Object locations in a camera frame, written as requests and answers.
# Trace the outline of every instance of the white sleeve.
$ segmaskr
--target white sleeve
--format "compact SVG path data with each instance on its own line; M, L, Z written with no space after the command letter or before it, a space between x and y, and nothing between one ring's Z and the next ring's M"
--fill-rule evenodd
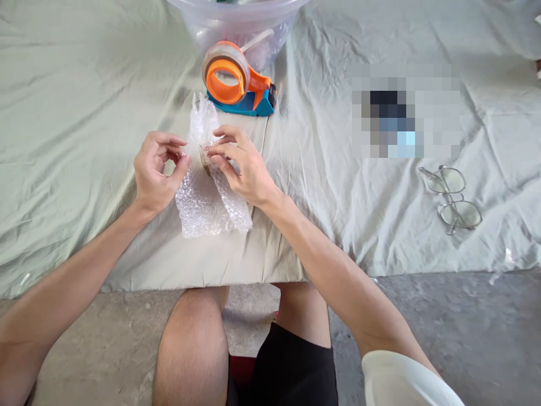
M369 352L362 371L367 406L464 406L439 376L396 352Z

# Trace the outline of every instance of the pixelated area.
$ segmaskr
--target pixelated area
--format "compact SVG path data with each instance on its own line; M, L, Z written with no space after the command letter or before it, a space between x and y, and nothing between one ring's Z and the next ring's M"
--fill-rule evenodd
M396 73L404 77L385 76ZM366 65L352 78L353 151L368 158L457 158L460 82L450 67Z

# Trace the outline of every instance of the gray floor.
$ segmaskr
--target gray floor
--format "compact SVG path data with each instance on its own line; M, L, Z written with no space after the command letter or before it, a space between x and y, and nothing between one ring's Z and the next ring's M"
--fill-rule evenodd
M539 405L541 275L504 275L493 286L490 278L413 275L379 284L466 405ZM149 405L159 338L179 295L99 295L51 350L34 405ZM232 288L225 312L232 354L257 353L278 299L270 285ZM0 314L9 306L0 302ZM334 314L331 330L340 404L364 404L356 345Z

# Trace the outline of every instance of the plastic bucket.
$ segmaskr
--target plastic bucket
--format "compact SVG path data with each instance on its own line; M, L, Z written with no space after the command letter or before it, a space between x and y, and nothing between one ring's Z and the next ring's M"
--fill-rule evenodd
M246 50L246 59L259 71L270 65L297 17L310 0L266 0L247 4L215 3L208 0L167 0L180 10L195 46L205 54L218 41L242 47L262 32L266 36Z

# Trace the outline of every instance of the orange tape dispenser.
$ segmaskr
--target orange tape dispenser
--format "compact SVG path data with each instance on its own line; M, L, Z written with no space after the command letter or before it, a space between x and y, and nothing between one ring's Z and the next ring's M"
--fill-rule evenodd
M203 82L209 99L219 109L248 116L267 117L274 113L276 86L271 78L252 69L243 52L260 40L255 38L242 48L229 41L220 41L207 51L202 67ZM226 85L217 73L229 75L236 84Z

